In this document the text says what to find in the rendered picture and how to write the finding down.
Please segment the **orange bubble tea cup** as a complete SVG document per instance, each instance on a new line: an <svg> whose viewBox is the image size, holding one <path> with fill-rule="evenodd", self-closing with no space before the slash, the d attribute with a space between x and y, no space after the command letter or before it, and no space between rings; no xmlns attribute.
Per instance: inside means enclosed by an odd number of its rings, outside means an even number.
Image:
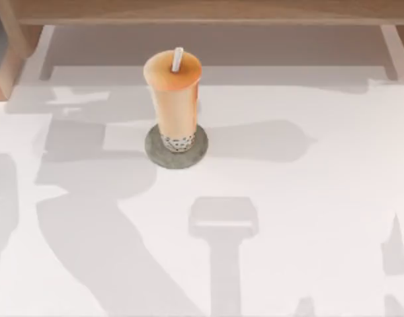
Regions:
<svg viewBox="0 0 404 317"><path fill-rule="evenodd" d="M173 50L149 58L143 75L151 90L161 134L182 139L196 132L198 85L202 74L199 59L184 50L178 73L171 71Z"/></svg>

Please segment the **wooden shelf cabinet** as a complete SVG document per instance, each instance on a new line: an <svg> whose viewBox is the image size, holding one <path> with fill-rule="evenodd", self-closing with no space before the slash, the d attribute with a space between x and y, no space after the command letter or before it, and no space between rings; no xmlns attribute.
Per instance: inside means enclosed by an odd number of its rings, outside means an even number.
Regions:
<svg viewBox="0 0 404 317"><path fill-rule="evenodd" d="M0 21L22 60L36 50L46 26L66 32L58 56L80 66L139 65L152 45L175 36L206 50L214 42L261 42L302 30L392 25L404 47L404 0L0 0Z"/></svg>

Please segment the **white drinking straw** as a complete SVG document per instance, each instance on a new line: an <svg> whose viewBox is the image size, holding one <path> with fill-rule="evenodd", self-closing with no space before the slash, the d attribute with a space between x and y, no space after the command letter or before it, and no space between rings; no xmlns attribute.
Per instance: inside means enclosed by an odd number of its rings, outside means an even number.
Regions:
<svg viewBox="0 0 404 317"><path fill-rule="evenodd" d="M173 60L171 65L171 71L173 73L178 73L181 68L182 57L184 55L184 48L177 47L173 52Z"/></svg>

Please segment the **grey round coaster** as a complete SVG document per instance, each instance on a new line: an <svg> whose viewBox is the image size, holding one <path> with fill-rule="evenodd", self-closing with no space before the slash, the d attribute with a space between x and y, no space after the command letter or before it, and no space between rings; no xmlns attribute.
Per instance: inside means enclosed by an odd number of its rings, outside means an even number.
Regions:
<svg viewBox="0 0 404 317"><path fill-rule="evenodd" d="M154 125L145 137L145 152L155 164L171 170L185 169L198 164L208 150L205 130L196 126L196 132L182 139L173 139L161 134Z"/></svg>

